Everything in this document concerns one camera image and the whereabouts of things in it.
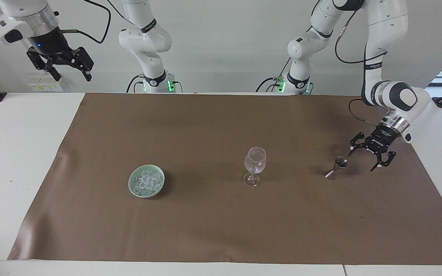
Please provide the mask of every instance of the green light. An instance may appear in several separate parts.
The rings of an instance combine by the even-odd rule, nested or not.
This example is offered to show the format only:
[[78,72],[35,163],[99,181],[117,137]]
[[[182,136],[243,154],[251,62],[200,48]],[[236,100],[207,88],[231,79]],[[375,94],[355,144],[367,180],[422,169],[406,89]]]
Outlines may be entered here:
[[175,84],[171,80],[168,81],[168,88],[170,89],[170,92],[175,91]]
[[282,81],[281,84],[279,84],[279,92],[284,93],[284,89],[286,89],[286,82]]

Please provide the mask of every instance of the table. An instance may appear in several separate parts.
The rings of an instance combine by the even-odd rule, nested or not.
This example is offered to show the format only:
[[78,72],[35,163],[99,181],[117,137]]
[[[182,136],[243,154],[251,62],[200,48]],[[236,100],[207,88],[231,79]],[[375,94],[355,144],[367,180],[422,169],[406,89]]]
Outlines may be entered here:
[[[161,264],[2,261],[7,258],[42,180],[56,155],[84,94],[18,93],[0,103],[0,274],[287,274],[347,275],[395,274],[434,275],[442,267],[257,265],[257,264]],[[414,143],[421,161],[442,195],[442,110],[429,105],[414,124]]]

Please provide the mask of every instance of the clear stemmed glass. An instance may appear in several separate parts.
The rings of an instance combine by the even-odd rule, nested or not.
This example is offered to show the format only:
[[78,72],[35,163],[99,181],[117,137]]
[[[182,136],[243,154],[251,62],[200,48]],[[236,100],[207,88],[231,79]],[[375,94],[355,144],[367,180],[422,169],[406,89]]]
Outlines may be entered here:
[[253,147],[245,157],[245,168],[248,173],[243,177],[243,183],[249,187],[256,187],[260,182],[260,177],[257,175],[265,169],[267,161],[267,154],[261,147]]

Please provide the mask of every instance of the metal jigger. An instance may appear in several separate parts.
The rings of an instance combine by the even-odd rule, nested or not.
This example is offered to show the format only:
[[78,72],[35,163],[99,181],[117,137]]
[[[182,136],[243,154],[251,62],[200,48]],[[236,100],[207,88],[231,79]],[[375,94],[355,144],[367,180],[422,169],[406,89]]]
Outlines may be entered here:
[[333,164],[333,169],[325,173],[325,178],[327,178],[328,180],[334,180],[336,172],[340,171],[343,168],[347,168],[347,165],[347,159],[342,156],[337,157],[335,159],[335,163]]

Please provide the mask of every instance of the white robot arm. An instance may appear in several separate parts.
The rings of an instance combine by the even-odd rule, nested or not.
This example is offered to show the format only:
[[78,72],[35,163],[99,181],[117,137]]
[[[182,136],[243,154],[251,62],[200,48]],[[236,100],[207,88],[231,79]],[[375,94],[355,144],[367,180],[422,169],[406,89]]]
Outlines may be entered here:
[[[351,140],[351,155],[365,148],[377,156],[372,168],[388,166],[395,152],[388,147],[398,137],[410,143],[409,127],[421,115],[430,101],[427,91],[405,82],[382,80],[383,57],[407,33],[407,5],[405,0],[319,0],[312,14],[312,27],[301,38],[289,43],[293,58],[290,71],[284,76],[284,92],[300,93],[309,81],[312,55],[328,45],[333,28],[344,11],[364,9],[368,14],[369,37],[365,50],[364,81],[361,98],[367,105],[382,106],[390,112],[368,137],[359,133]],[[340,33],[342,37],[347,24]],[[382,154],[388,153],[388,160]]]
[[59,80],[60,74],[54,65],[69,65],[80,70],[87,81],[91,80],[93,61],[83,47],[69,47],[58,26],[58,12],[54,12],[46,0],[0,0],[0,7],[2,44],[28,39],[32,47],[26,54],[37,70],[45,70]]
[[174,75],[168,73],[157,53],[172,47],[172,37],[153,17],[149,0],[122,0],[128,20],[137,28],[121,30],[119,42],[132,53],[144,72],[146,92],[174,92]]

